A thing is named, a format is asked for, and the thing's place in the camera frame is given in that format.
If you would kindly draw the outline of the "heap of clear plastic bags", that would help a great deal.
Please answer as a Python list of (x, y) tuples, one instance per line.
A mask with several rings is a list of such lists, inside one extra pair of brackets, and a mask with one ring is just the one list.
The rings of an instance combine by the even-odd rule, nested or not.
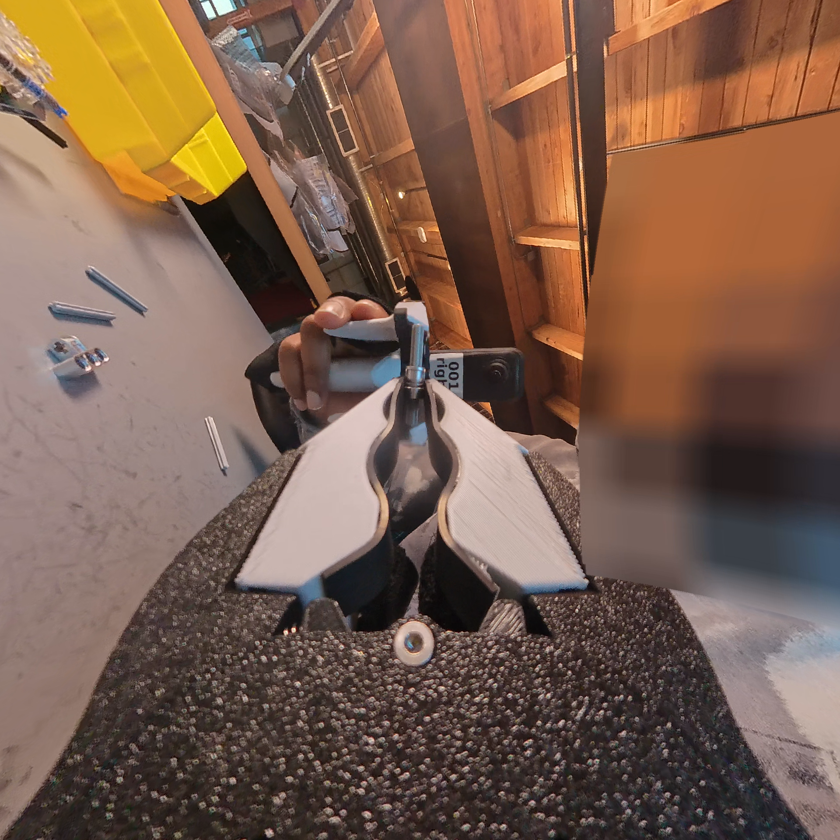
[(233, 26), (209, 42), (312, 253), (330, 259), (348, 252), (343, 235), (353, 234), (355, 223), (339, 182), (323, 155), (305, 156), (284, 135), (281, 117), (293, 103), (295, 81), (276, 62), (259, 60)]

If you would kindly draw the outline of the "grey twin axle assembly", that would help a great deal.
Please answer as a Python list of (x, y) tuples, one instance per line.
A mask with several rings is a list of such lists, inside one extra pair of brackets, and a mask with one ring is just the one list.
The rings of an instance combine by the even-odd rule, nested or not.
[(404, 420), (408, 429), (421, 422), (427, 378), (427, 327), (420, 322), (411, 326), (411, 340), (403, 380), (405, 393)]

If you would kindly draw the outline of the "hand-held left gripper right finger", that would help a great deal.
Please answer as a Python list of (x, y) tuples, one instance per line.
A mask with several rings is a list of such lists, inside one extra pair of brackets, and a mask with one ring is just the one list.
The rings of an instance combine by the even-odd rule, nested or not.
[(424, 611), (476, 632), (500, 601), (589, 587), (526, 449), (434, 381), (427, 430), (444, 487)]

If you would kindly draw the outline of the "grey desk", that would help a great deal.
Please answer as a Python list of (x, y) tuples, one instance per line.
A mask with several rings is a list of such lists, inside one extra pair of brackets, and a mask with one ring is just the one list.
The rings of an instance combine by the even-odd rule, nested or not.
[[(121, 194), (51, 124), (66, 149), (2, 114), (2, 833), (66, 747), (146, 592), (277, 457), (244, 376), (270, 336), (221, 259), (191, 217)], [(51, 301), (117, 318), (57, 318)], [(109, 362), (57, 378), (46, 348), (66, 335)]]

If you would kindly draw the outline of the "grey three-hole pin connector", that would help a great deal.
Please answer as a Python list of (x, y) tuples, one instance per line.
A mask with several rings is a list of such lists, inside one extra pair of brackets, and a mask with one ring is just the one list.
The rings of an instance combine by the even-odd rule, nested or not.
[(75, 335), (62, 336), (49, 344), (46, 353), (53, 374), (62, 380), (93, 373), (109, 362), (109, 355), (99, 347), (88, 348)]

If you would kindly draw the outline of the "yellow plastic parts bin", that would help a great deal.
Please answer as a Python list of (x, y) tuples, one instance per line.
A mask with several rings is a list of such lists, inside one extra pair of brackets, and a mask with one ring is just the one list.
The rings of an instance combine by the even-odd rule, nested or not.
[(174, 193), (204, 204), (221, 196), (247, 172), (236, 144), (216, 113), (160, 170)]
[(160, 170), (216, 112), (159, 2), (2, 2), (50, 66), (46, 89), (119, 189), (175, 193)]

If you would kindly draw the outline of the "grey toy axle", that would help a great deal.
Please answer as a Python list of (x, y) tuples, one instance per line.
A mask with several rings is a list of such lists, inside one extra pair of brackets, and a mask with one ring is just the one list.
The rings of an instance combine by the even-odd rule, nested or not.
[(109, 277), (104, 275), (97, 268), (93, 266), (88, 266), (85, 269), (85, 273), (91, 281), (93, 281), (98, 286), (106, 290), (115, 298), (120, 299), (132, 310), (135, 310), (140, 314), (145, 314), (146, 312), (148, 312), (148, 307), (144, 303), (142, 303), (142, 301), (140, 301), (130, 292), (126, 291), (124, 288), (122, 288), (119, 284), (111, 280)]
[(217, 431), (217, 426), (215, 424), (214, 418), (212, 416), (205, 416), (204, 423), (209, 437), (211, 438), (213, 450), (217, 458), (218, 467), (224, 474), (227, 474), (229, 470), (229, 463), (226, 457), (222, 439), (219, 435), (219, 432)]
[(51, 301), (48, 304), (48, 310), (60, 319), (112, 323), (117, 318), (117, 315), (111, 311), (82, 307), (62, 301)]

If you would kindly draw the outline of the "metal ventilation duct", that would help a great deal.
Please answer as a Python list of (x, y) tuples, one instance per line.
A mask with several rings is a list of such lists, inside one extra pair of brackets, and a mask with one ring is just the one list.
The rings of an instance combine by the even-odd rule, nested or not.
[(313, 100), (318, 104), (317, 117), (325, 154), (334, 172), (347, 183), (353, 194), (357, 196), (350, 203), (350, 211), (355, 223), (356, 250), (363, 254), (364, 269), (375, 285), (379, 297), (394, 303), (399, 295), (395, 292), (391, 275), (385, 263), (395, 257), (390, 242), (387, 240), (385, 228), (376, 212), (366, 173), (361, 171), (361, 154), (356, 151), (350, 156), (344, 156), (340, 143), (333, 131), (328, 111), (340, 105), (340, 98), (325, 69), (318, 59), (313, 56), (306, 73), (308, 88)]

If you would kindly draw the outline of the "long wooden rail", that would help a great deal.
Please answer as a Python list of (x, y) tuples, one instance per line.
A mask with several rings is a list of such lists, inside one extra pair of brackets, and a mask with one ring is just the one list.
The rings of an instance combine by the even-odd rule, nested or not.
[(331, 291), (308, 242), (294, 218), (277, 180), (239, 107), (225, 70), (219, 65), (201, 25), (187, 1), (161, 1), (175, 33), (211, 95), (217, 112), (224, 122), (238, 151), (246, 162), (248, 172), (262, 196), (280, 235), (289, 247), (313, 300), (322, 303)]

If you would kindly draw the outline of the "partly built toy model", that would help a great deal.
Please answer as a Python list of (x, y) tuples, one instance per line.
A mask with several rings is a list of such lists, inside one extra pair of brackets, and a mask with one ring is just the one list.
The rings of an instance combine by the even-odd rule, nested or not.
[(46, 123), (49, 113), (59, 119), (67, 116), (67, 110), (46, 89), (52, 80), (50, 66), (32, 41), (1, 14), (1, 112), (20, 118), (66, 149), (68, 142)]

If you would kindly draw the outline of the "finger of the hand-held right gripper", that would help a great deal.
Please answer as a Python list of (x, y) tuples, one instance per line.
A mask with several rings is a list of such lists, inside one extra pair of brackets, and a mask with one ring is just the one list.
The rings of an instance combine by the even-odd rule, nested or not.
[[(411, 353), (413, 325), (415, 324), (420, 324), (423, 327), (423, 360), (421, 363), (414, 362)], [(429, 325), (425, 305), (418, 301), (403, 301), (397, 304), (394, 309), (394, 327), (402, 369), (404, 370), (412, 364), (427, 368), (429, 365)]]

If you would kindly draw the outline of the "person's right hand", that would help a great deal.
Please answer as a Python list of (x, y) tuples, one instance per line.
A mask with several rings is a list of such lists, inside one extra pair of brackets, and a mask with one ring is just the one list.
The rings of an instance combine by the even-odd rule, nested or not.
[(303, 320), (298, 333), (281, 342), (280, 379), (298, 410), (307, 410), (315, 422), (325, 424), (331, 415), (348, 411), (363, 398), (362, 394), (330, 394), (329, 370), (333, 358), (358, 352), (341, 340), (333, 342), (328, 331), (351, 321), (385, 316), (383, 307), (373, 301), (333, 297)]

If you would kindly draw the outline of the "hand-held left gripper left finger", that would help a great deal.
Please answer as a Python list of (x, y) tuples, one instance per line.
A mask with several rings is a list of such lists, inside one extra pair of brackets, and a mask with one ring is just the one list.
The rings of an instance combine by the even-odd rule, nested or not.
[(395, 380), (301, 449), (236, 573), (241, 591), (327, 597), (359, 629), (383, 629), (412, 600), (418, 574), (395, 546), (384, 483), (406, 432), (408, 399)]

